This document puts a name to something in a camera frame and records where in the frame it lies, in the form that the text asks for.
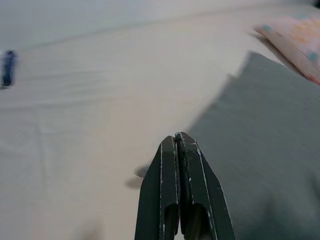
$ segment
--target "gray cloth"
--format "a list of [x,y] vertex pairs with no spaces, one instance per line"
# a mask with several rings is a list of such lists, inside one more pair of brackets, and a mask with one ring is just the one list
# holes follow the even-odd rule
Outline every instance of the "gray cloth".
[[320,239],[320,88],[252,53],[192,126],[238,240]]

